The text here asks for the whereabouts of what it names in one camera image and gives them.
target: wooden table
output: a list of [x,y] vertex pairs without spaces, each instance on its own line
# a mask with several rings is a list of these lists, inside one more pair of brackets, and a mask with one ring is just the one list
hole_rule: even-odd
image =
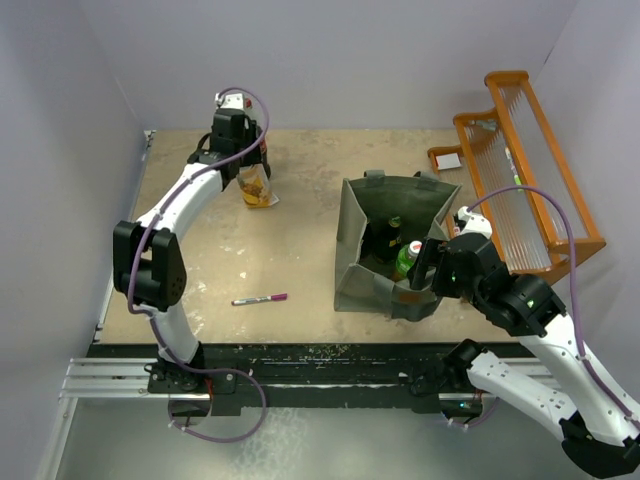
[[[158,132],[134,218],[180,175],[203,131]],[[280,203],[244,206],[233,182],[196,219],[181,244],[183,296],[197,337],[213,342],[509,341],[473,308],[445,299],[418,323],[333,311],[335,237],[342,179],[368,169],[413,175],[431,170],[427,149],[458,143],[454,130],[280,130],[268,135],[272,185]],[[285,302],[232,307],[231,300],[288,293]],[[103,343],[153,343],[148,322],[114,293]]]

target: white wall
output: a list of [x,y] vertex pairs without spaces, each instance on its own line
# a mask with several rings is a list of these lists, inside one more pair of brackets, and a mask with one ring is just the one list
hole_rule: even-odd
[[608,242],[578,270],[587,341],[636,398],[639,52],[640,2],[582,0],[534,84]]
[[92,338],[144,136],[76,0],[0,2],[0,465],[31,479]]
[[216,90],[280,128],[451,127],[491,70],[535,78],[576,0],[81,0],[147,128],[211,124]]

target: white bottle cap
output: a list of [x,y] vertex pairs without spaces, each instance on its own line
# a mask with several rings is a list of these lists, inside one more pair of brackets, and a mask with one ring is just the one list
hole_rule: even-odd
[[422,248],[422,242],[413,241],[409,244],[409,255],[412,257],[417,257],[420,253],[420,249]]

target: pen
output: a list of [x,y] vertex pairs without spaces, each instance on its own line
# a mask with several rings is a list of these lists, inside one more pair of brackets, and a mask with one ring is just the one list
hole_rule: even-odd
[[269,295],[266,297],[253,297],[253,298],[242,298],[240,300],[234,300],[231,302],[231,305],[234,307],[239,307],[241,305],[252,305],[254,303],[262,303],[262,302],[281,302],[286,300],[289,294],[287,293],[279,293],[278,295]]

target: rack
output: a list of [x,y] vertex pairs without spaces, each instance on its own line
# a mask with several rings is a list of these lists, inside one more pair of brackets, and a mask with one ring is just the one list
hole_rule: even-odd
[[[517,181],[537,186],[565,210],[576,239],[577,263],[584,262],[606,242],[529,83],[529,75],[524,71],[492,72],[485,77],[485,85],[495,107],[456,115],[453,123],[460,145],[428,151],[433,171],[443,181],[463,185],[452,211]],[[458,154],[462,168],[439,171],[436,157],[449,153]],[[492,240],[509,270],[534,273],[551,284],[568,273],[567,233],[560,215],[544,198],[514,190],[491,198],[478,209],[493,225]],[[451,216],[446,222],[453,237]]]

